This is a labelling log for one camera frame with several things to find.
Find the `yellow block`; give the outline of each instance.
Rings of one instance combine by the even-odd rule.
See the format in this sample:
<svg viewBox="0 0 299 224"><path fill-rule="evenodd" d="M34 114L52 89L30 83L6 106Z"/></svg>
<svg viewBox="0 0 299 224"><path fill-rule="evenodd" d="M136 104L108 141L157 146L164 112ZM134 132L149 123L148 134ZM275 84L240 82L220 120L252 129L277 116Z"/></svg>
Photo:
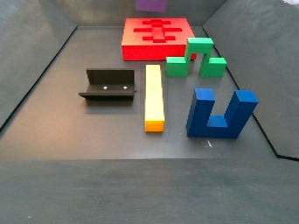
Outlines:
<svg viewBox="0 0 299 224"><path fill-rule="evenodd" d="M145 66L144 131L164 131L164 91L158 65Z"/></svg>

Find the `black l-shaped block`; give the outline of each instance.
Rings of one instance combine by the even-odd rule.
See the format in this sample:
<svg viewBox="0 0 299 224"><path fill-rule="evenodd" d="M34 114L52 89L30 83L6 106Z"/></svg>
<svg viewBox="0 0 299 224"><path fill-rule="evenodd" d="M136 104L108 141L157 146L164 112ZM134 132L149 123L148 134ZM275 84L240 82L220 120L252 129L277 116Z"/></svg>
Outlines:
<svg viewBox="0 0 299 224"><path fill-rule="evenodd" d="M134 98L134 70L117 68L86 69L88 90L78 93L86 100Z"/></svg>

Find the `blue block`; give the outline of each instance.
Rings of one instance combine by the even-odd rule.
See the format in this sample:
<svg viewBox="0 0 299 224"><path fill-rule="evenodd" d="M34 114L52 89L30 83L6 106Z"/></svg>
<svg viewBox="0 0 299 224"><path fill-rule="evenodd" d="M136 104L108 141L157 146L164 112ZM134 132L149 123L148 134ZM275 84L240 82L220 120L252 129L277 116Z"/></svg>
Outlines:
<svg viewBox="0 0 299 224"><path fill-rule="evenodd" d="M214 103L212 89L194 88L186 120L188 137L237 138L257 105L251 90L236 90L224 115L210 115Z"/></svg>

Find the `red cross-shaped block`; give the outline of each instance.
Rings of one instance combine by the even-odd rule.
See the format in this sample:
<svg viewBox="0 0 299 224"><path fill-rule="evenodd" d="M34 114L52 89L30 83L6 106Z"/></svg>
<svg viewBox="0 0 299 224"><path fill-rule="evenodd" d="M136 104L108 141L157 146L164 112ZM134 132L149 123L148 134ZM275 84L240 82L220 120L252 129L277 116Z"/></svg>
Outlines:
<svg viewBox="0 0 299 224"><path fill-rule="evenodd" d="M186 38L193 38L185 18L128 18L121 50L124 60L165 60L184 56Z"/></svg>

